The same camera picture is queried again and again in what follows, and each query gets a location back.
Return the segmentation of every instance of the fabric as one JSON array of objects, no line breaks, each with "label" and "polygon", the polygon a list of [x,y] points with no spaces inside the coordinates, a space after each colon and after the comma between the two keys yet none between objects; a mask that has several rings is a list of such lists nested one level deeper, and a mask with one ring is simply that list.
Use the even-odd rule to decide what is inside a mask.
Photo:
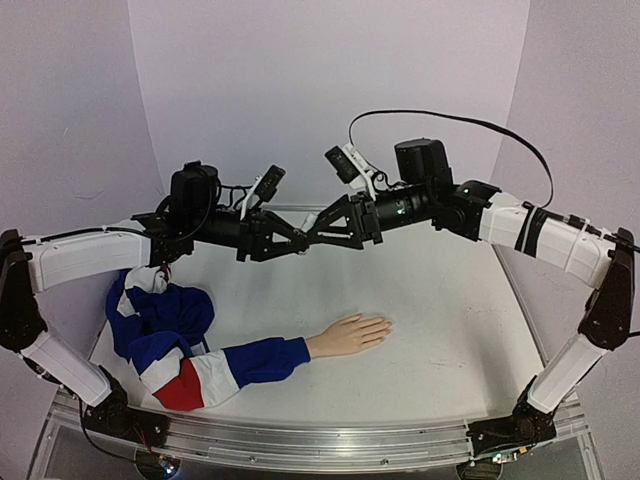
[{"label": "fabric", "polygon": [[310,361],[304,339],[269,338],[209,352],[214,309],[202,290],[169,283],[168,272],[120,273],[106,303],[115,352],[169,409],[214,407],[250,383],[280,381]]}]

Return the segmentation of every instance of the glass surface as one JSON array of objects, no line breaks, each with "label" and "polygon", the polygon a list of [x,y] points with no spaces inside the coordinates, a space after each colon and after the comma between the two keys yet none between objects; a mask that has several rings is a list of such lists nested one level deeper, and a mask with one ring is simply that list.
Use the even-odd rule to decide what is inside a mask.
[{"label": "glass surface", "polygon": [[[96,440],[103,448],[120,455],[133,458],[134,449],[114,442]],[[63,480],[107,480],[140,479],[131,463],[113,459],[89,445],[82,433],[62,426],[55,439],[52,455],[46,469],[47,478]],[[224,480],[322,480],[327,475],[291,474],[280,472],[261,472],[259,470],[241,470],[219,467],[210,463],[186,460],[182,463],[182,477],[192,479]],[[455,467],[440,467],[424,472],[332,475],[331,479],[380,479],[380,480],[456,480]],[[576,438],[555,442],[540,447],[520,458],[517,462],[504,466],[500,480],[573,480],[588,479],[582,461],[580,445]]]}]

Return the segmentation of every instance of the sleeve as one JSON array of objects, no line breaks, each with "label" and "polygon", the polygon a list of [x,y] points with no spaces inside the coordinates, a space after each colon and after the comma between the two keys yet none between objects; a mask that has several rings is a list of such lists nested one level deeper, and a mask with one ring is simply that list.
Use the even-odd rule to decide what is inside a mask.
[{"label": "sleeve", "polygon": [[140,378],[166,408],[188,411],[219,405],[250,383],[284,380],[310,358],[303,338],[269,338],[191,358],[173,349],[162,361],[171,373]]},{"label": "sleeve", "polygon": [[311,360],[304,338],[268,338],[260,342],[225,348],[229,368],[240,388],[250,383],[278,382]]}]

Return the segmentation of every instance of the red stripe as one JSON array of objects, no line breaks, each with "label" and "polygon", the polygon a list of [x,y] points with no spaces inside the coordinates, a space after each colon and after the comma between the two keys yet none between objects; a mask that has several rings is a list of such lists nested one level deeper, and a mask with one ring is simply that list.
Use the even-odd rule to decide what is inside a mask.
[{"label": "red stripe", "polygon": [[204,407],[200,379],[191,360],[185,359],[180,365],[180,375],[153,394],[160,403],[171,410],[183,412]]}]

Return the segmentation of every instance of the robotic arm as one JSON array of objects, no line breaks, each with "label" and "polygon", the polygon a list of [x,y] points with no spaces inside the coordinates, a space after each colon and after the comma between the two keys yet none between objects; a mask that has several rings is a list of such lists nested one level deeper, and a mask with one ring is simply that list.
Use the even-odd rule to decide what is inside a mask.
[{"label": "robotic arm", "polygon": [[[577,332],[532,379],[509,417],[470,425],[476,458],[499,451],[519,451],[555,437],[553,415],[565,396],[605,355],[629,337],[635,295],[633,235],[612,234],[588,220],[561,216],[522,202],[479,181],[453,183],[444,146],[419,139],[395,147],[401,188],[339,199],[322,212],[307,235],[310,243],[361,249],[382,232],[430,220],[472,241],[486,241],[520,251],[579,278],[594,289]],[[326,156],[349,183],[357,174],[352,146],[335,147]],[[345,227],[332,226],[344,219]]]},{"label": "robotic arm", "polygon": [[[301,228],[260,208],[275,194],[283,170],[273,166],[259,177],[236,210],[218,205],[222,185],[217,170],[196,162],[174,174],[171,194],[155,212],[131,221],[49,237],[25,239],[15,230],[5,232],[0,237],[0,345],[90,405],[85,420],[93,422],[93,430],[125,436],[126,424],[143,423],[140,415],[154,416],[155,426],[166,425],[167,419],[157,414],[128,409],[115,379],[48,331],[34,294],[101,272],[170,263],[190,254],[195,241],[234,248],[239,261],[265,261],[304,253],[314,244],[363,249],[369,240],[381,243],[384,231],[431,221],[436,230],[513,248],[556,265],[594,288],[577,333],[527,386],[512,415],[469,427],[476,458],[552,439],[558,404],[604,354],[629,336],[635,293],[631,233],[596,229],[587,220],[537,208],[486,183],[456,185],[437,140],[396,145],[403,185],[385,191],[374,188],[376,171],[353,145],[335,147],[326,156],[339,178],[361,191],[310,215]],[[285,240],[274,241],[275,234]],[[162,445],[162,433],[155,430],[145,430],[147,440]]]}]

